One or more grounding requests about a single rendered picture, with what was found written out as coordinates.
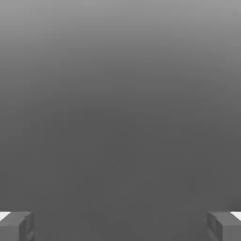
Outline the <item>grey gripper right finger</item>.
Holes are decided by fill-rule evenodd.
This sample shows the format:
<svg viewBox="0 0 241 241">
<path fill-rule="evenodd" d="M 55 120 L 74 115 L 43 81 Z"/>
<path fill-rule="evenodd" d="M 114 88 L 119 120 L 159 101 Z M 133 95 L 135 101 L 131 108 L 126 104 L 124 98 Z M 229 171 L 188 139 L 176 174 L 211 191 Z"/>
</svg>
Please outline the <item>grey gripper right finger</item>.
<svg viewBox="0 0 241 241">
<path fill-rule="evenodd" d="M 241 211 L 208 212 L 206 224 L 211 241 L 241 241 Z"/>
</svg>

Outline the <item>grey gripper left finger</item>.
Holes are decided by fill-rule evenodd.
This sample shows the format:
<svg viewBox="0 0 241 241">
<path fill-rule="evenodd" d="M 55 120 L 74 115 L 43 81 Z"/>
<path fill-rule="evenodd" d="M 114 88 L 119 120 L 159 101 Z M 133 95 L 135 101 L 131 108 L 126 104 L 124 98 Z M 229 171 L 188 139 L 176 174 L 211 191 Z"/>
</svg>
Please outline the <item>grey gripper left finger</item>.
<svg viewBox="0 0 241 241">
<path fill-rule="evenodd" d="M 0 241 L 35 241 L 35 214 L 0 211 Z"/>
</svg>

